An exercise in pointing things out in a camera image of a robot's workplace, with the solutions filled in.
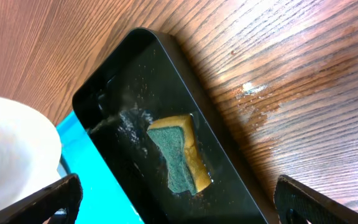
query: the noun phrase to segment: white round object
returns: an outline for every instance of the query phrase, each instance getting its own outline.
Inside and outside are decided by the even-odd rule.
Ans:
[[[44,115],[0,98],[0,210],[58,180],[61,153],[57,130]]]

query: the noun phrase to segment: black plastic container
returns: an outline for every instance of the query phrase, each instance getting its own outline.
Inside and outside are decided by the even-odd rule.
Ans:
[[[145,223],[278,222],[172,36],[130,31],[75,93],[73,108]],[[195,196],[168,189],[164,158],[145,132],[152,120],[189,113],[213,180]]]

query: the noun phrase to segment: wood grain surface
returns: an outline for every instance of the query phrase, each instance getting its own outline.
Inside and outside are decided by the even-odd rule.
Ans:
[[[272,198],[358,212],[358,0],[0,0],[0,96],[58,124],[134,27],[174,35]]]

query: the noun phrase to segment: white bowl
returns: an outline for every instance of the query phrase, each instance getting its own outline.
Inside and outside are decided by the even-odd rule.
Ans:
[[[38,111],[0,98],[0,210],[55,182],[62,145]]]

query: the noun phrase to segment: green scouring pad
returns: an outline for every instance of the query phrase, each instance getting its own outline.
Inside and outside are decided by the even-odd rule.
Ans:
[[[154,121],[147,134],[167,161],[168,188],[172,192],[189,190],[195,195],[211,183],[198,154],[190,115]]]

